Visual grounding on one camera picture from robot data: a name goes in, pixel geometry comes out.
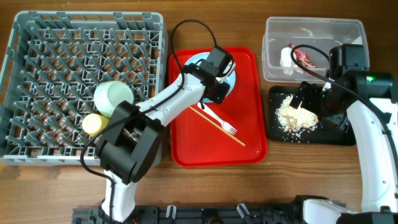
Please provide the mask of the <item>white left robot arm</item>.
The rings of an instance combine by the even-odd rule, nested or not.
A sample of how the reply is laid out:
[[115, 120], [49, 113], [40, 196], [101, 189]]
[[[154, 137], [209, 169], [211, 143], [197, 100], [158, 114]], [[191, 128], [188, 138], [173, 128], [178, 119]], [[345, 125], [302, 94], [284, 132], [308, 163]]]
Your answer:
[[154, 97], [117, 105], [95, 149], [109, 187], [101, 209], [110, 223], [123, 223], [134, 211], [136, 184], [154, 163], [165, 127], [204, 98], [220, 104], [235, 66], [233, 56], [215, 46], [207, 58], [181, 66], [175, 81]]

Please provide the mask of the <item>large light blue plate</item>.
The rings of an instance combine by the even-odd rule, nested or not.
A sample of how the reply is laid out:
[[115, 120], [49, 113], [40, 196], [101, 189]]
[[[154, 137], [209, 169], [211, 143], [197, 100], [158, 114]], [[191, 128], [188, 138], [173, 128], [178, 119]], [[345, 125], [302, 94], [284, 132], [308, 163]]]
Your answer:
[[[209, 56], [209, 54], [210, 54], [210, 52], [201, 52], [201, 53], [199, 53], [199, 54], [195, 54], [194, 56], [190, 57], [190, 58], [185, 62], [185, 65], [189, 65], [189, 64], [191, 64], [191, 63], [195, 63], [195, 64], [197, 64], [197, 65], [200, 65], [201, 62], [202, 62], [203, 60], [205, 60], [205, 59]], [[232, 72], [230, 73], [230, 75], [227, 76], [227, 77], [216, 77], [216, 80], [217, 80], [219, 83], [220, 83], [220, 82], [223, 82], [223, 83], [227, 83], [227, 84], [229, 85], [229, 90], [228, 90], [228, 92], [227, 92], [227, 94], [226, 94], [226, 96], [228, 96], [228, 95], [232, 92], [232, 90], [233, 90], [233, 88], [234, 88], [234, 86], [235, 86], [235, 83], [236, 83], [236, 72], [235, 72], [235, 71], [232, 71]]]

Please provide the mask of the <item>rice food scraps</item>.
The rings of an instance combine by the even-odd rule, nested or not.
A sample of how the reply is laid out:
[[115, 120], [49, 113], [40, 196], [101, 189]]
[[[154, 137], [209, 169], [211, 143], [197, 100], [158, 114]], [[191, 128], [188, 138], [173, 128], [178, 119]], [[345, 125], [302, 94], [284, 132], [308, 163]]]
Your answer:
[[314, 131], [318, 126], [318, 117], [316, 114], [304, 109], [293, 108], [290, 102], [293, 95], [286, 95], [282, 97], [282, 103], [276, 109], [276, 116], [281, 130], [287, 133], [288, 136], [300, 139], [303, 133]]

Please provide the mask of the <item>red snack wrapper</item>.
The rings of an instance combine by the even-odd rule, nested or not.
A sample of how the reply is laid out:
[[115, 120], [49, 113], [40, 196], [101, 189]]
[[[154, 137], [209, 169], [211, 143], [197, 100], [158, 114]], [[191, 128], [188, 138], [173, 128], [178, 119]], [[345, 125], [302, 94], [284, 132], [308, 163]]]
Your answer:
[[310, 58], [308, 57], [308, 55], [303, 52], [302, 50], [294, 50], [293, 48], [295, 47], [295, 45], [293, 45], [292, 43], [290, 43], [289, 45], [290, 50], [293, 53], [293, 58], [302, 66], [306, 67], [306, 68], [316, 68], [317, 66], [310, 60]]

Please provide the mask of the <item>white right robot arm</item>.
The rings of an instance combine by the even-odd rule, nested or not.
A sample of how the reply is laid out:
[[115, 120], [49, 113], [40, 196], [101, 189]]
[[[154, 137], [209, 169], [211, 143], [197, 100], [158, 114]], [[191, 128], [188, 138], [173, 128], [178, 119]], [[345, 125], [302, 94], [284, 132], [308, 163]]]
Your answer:
[[302, 82], [290, 102], [336, 124], [346, 115], [358, 148], [363, 183], [361, 211], [355, 212], [318, 196], [296, 196], [289, 217], [297, 223], [397, 223], [397, 86], [387, 72], [371, 72], [364, 47], [343, 44], [324, 55], [327, 75], [297, 61], [325, 86]]

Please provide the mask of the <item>white plastic fork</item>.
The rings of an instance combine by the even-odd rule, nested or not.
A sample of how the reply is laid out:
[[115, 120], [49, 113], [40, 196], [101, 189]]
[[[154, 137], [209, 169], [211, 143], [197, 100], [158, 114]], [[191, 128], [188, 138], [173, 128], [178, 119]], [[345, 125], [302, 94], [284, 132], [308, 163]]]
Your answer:
[[214, 118], [217, 122], [220, 123], [221, 127], [227, 131], [228, 133], [235, 135], [237, 133], [237, 129], [234, 128], [232, 125], [230, 125], [228, 122], [225, 120], [221, 119], [212, 109], [210, 109], [206, 104], [204, 103], [197, 103], [197, 106], [199, 109], [204, 111], [206, 114], [210, 115], [212, 118]]

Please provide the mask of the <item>yellow plastic cup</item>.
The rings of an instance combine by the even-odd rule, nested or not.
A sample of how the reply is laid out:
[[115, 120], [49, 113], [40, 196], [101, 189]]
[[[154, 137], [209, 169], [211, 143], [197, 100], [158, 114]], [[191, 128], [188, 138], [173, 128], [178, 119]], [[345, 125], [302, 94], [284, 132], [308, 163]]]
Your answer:
[[92, 113], [83, 118], [81, 126], [86, 134], [93, 137], [99, 131], [103, 130], [108, 123], [109, 118]]

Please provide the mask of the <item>green saucer bowl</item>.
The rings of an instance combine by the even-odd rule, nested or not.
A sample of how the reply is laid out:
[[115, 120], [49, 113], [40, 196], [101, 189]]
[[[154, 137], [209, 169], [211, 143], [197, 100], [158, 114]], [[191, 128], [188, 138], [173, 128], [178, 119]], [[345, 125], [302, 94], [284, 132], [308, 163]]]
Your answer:
[[134, 103], [134, 95], [130, 86], [120, 81], [99, 84], [94, 92], [93, 99], [98, 111], [108, 118], [111, 117], [113, 111], [121, 102]]

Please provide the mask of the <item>wooden chopstick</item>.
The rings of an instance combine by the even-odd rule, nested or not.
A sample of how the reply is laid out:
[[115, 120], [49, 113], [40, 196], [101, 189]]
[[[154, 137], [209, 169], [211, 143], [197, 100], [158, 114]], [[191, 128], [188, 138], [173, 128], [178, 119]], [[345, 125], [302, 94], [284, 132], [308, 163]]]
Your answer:
[[209, 123], [211, 123], [214, 127], [218, 128], [220, 131], [222, 131], [223, 133], [225, 133], [227, 136], [229, 136], [231, 139], [233, 139], [234, 141], [236, 141], [237, 143], [239, 143], [240, 145], [242, 145], [243, 147], [246, 146], [245, 143], [243, 143], [241, 140], [239, 140], [238, 138], [236, 138], [235, 136], [233, 136], [231, 133], [227, 132], [226, 130], [224, 130], [221, 126], [219, 126], [218, 124], [216, 124], [214, 121], [212, 121], [210, 118], [207, 118], [205, 115], [201, 114], [199, 111], [197, 111], [195, 108], [193, 107], [189, 107], [192, 111], [194, 111], [196, 114], [198, 114], [199, 116], [201, 116], [202, 118], [204, 118], [205, 120], [207, 120]]

